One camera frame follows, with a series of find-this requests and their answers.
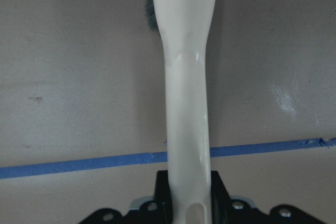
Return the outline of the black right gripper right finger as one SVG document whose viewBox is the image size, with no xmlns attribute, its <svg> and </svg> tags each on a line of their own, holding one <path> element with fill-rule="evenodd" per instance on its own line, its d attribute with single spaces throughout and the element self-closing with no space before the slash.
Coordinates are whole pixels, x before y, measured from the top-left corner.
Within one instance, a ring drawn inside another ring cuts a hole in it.
<svg viewBox="0 0 336 224">
<path fill-rule="evenodd" d="M 232 199 L 217 171 L 211 171 L 212 223 L 254 223 L 250 204 Z"/>
</svg>

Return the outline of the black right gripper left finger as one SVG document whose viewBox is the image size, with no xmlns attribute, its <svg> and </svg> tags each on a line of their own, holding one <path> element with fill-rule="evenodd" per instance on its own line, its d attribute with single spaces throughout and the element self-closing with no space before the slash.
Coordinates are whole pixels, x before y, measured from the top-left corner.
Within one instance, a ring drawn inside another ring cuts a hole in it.
<svg viewBox="0 0 336 224">
<path fill-rule="evenodd" d="M 172 223 L 172 200 L 168 172 L 156 174 L 154 194 L 134 200 L 130 205 L 130 223 Z"/>
</svg>

